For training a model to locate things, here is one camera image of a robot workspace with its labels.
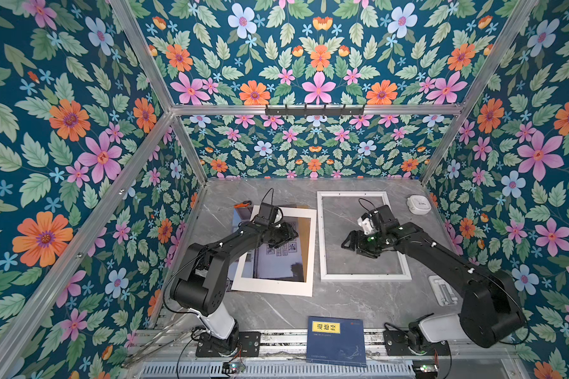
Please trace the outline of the white picture frame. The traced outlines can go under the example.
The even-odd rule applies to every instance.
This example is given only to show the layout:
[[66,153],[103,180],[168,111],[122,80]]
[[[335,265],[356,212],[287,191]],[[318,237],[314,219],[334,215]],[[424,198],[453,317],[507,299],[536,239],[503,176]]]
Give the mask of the white picture frame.
[[327,251],[324,231],[324,209],[323,199],[325,197],[380,197],[385,205],[390,205],[386,191],[318,191],[317,192],[317,212],[318,212],[318,236],[319,236],[319,261],[320,278],[322,282],[409,282],[412,275],[406,257],[397,252],[398,263],[401,266],[400,274],[330,274],[327,269]]

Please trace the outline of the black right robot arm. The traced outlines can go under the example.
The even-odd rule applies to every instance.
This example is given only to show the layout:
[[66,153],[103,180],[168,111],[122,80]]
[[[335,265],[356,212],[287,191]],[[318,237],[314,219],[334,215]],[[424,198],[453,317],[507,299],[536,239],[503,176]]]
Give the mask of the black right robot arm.
[[489,348],[526,327],[511,275],[470,263],[414,223],[400,224],[387,205],[367,211],[358,224],[342,248],[373,259],[386,252],[404,254],[431,269],[462,299],[457,314],[428,314],[409,323],[407,341],[414,351],[447,340]]

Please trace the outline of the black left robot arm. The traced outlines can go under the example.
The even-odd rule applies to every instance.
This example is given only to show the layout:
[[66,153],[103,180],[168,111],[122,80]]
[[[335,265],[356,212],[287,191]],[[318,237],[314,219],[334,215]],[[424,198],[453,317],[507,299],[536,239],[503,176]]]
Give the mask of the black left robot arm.
[[260,246],[281,247],[297,237],[293,226],[284,221],[281,208],[262,203],[256,216],[240,223],[232,234],[214,243],[188,246],[169,298],[195,314],[210,336],[227,340],[236,327],[223,305],[230,265]]

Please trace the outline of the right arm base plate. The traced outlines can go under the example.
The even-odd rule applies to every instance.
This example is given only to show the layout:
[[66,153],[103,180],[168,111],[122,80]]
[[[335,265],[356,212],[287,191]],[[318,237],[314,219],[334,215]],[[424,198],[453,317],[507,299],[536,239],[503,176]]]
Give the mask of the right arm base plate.
[[419,332],[418,329],[411,331],[393,328],[385,325],[382,333],[384,346],[390,356],[449,356],[450,348],[448,342],[429,342]]

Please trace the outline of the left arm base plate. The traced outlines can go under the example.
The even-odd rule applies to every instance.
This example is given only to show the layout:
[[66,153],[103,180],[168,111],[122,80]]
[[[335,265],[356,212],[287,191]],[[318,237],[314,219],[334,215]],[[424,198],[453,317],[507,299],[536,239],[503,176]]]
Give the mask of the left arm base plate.
[[195,352],[197,358],[243,358],[259,357],[262,333],[240,332],[235,330],[226,340],[220,340],[210,334],[201,335]]

